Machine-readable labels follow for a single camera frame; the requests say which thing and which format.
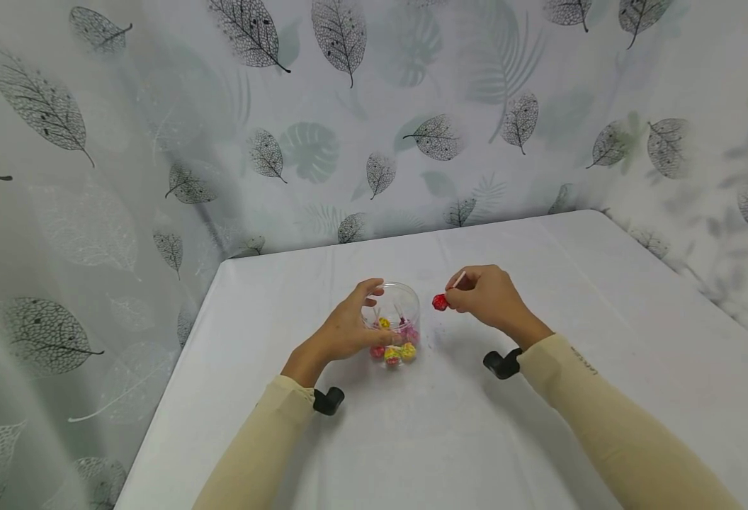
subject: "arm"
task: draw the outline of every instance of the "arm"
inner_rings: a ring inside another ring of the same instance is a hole
[[[376,305],[369,296],[383,294],[378,288],[382,281],[358,284],[320,329],[293,351],[218,461],[193,510],[270,508],[313,414],[314,383],[326,365],[393,340],[390,332],[366,329],[360,320],[362,306]]]
[[[499,329],[524,350],[518,357],[522,374],[567,421],[624,508],[740,508],[689,447],[530,312],[507,273],[496,266],[464,271],[467,278],[458,288],[456,275],[448,282],[450,306]]]
[[[740,509],[689,447],[606,382],[560,334],[518,357],[625,509]]]

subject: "plastic container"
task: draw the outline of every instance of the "plastic container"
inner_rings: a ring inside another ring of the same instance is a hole
[[[371,329],[389,329],[399,340],[386,347],[372,347],[368,354],[388,367],[410,364],[417,359],[420,344],[420,299],[408,285],[386,281],[385,291],[375,296],[376,306],[363,307],[363,322]]]

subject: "right hand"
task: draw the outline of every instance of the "right hand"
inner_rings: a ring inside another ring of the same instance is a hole
[[[462,271],[465,277],[454,289]],[[461,268],[450,277],[445,291],[451,308],[459,313],[469,312],[487,326],[499,329],[524,350],[553,334],[526,307],[510,275],[497,265]]]

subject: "shower curtain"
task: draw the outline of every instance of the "shower curtain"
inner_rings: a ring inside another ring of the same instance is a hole
[[[0,510],[113,508],[223,260],[577,208],[748,328],[748,0],[0,0]]]

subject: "white tablecloth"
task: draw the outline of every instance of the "white tablecloth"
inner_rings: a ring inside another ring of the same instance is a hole
[[[556,413],[490,350],[515,345],[431,297],[499,264],[531,309],[692,447],[748,509],[748,333],[605,216],[579,211],[228,260],[219,268],[117,510],[186,510],[290,350],[364,278],[410,285],[421,350],[399,370],[331,364],[278,495],[287,509],[616,509]]]

